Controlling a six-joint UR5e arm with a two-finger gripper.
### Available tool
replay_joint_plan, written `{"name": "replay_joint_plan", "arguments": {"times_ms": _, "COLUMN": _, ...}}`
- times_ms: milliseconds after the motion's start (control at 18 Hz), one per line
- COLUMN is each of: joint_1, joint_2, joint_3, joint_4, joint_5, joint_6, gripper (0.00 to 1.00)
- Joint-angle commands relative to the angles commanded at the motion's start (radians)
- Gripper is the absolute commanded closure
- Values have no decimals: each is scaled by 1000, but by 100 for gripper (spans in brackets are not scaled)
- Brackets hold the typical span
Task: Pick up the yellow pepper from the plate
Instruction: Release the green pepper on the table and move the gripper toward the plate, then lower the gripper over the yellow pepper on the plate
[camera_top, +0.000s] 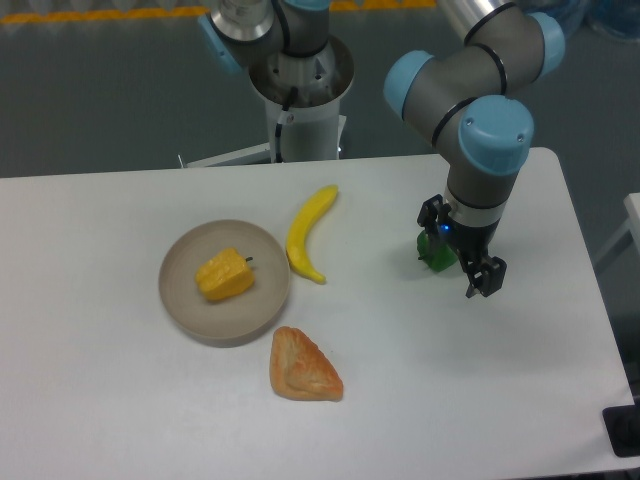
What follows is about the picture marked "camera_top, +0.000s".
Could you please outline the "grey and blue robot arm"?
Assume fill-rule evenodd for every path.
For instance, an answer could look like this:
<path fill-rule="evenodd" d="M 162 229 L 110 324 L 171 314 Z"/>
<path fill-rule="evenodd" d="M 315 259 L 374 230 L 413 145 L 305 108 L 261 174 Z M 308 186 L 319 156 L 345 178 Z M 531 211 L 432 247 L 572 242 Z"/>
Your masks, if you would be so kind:
<path fill-rule="evenodd" d="M 445 190 L 417 218 L 428 264 L 453 253 L 468 294 L 490 296 L 507 265 L 489 253 L 534 134 L 530 112 L 512 93 L 561 63 L 558 22 L 511 1 L 443 1 L 463 46 L 439 60 L 414 50 L 390 68 L 390 109 L 448 163 Z M 349 50 L 329 32 L 326 1 L 215 1 L 199 19 L 213 55 L 230 72 L 247 71 L 262 98 L 273 162 L 334 159 L 339 106 L 352 85 Z"/>

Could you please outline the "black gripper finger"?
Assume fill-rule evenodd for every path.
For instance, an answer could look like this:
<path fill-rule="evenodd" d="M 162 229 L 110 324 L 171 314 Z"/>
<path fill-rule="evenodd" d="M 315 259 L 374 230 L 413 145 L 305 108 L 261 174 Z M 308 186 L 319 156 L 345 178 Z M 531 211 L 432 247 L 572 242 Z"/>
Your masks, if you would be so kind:
<path fill-rule="evenodd" d="M 441 243 L 448 230 L 449 206 L 441 194 L 425 200 L 418 214 L 417 223 L 433 243 Z"/>
<path fill-rule="evenodd" d="M 489 297 L 502 288 L 507 263 L 500 257 L 483 253 L 477 258 L 463 256 L 460 262 L 469 282 L 467 298 Z"/>

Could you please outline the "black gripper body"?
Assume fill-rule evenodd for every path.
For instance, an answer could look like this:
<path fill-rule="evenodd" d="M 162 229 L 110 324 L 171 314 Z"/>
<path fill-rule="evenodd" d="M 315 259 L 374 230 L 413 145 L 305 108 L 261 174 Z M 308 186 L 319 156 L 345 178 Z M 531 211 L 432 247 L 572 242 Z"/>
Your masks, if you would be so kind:
<path fill-rule="evenodd" d="M 496 221 L 481 227 L 471 227 L 446 217 L 438 221 L 438 233 L 452 251 L 462 256 L 464 263 L 480 263 L 488 255 L 489 243 L 498 225 L 499 222 Z"/>

